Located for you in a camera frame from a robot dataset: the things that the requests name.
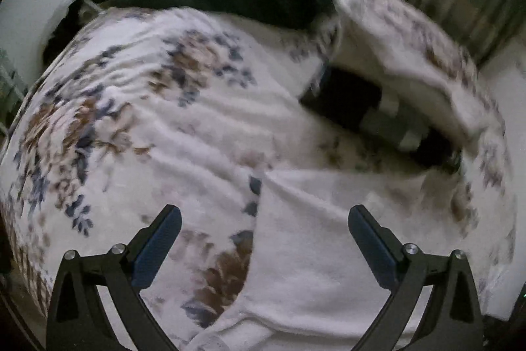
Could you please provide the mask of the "floral white bed sheet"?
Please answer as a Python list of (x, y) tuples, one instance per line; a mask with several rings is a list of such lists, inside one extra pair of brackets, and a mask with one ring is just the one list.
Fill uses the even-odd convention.
[[(14, 288), (48, 313), (63, 254), (128, 242), (168, 204), (181, 233), (144, 302), (190, 350), (184, 312), (197, 269), (183, 202), (241, 169), (459, 174), (490, 248), (486, 291), (514, 257), (516, 205), (505, 123), (466, 50), (402, 0), (335, 0), (313, 34), (191, 8), (110, 8), (35, 82), (1, 154), (1, 216)], [(449, 173), (347, 131), (299, 99), (333, 64), (395, 93), (461, 151)]]

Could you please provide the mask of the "white fluffy small garment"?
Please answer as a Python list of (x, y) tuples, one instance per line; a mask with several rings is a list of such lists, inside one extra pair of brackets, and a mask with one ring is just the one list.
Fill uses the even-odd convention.
[(344, 350), (386, 301), (351, 237), (362, 204), (406, 242), (468, 254), (487, 301), (490, 248), (478, 237), (470, 183), (419, 174), (241, 169), (194, 185), (183, 202), (197, 274), (184, 312), (190, 350)]

